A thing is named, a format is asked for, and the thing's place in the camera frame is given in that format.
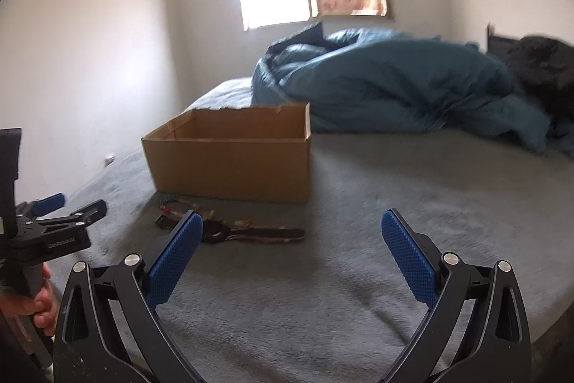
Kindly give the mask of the person's left hand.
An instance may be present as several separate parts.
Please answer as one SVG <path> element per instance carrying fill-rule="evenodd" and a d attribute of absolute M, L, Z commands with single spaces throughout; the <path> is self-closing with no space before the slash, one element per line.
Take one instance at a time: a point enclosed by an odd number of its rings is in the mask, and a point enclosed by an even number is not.
<path fill-rule="evenodd" d="M 44 283 L 35 298 L 2 290 L 0 305 L 6 318 L 31 316 L 35 327 L 44 331 L 45 335 L 53 336 L 56 331 L 58 302 L 53 293 L 49 265 L 43 263 L 42 268 Z"/>

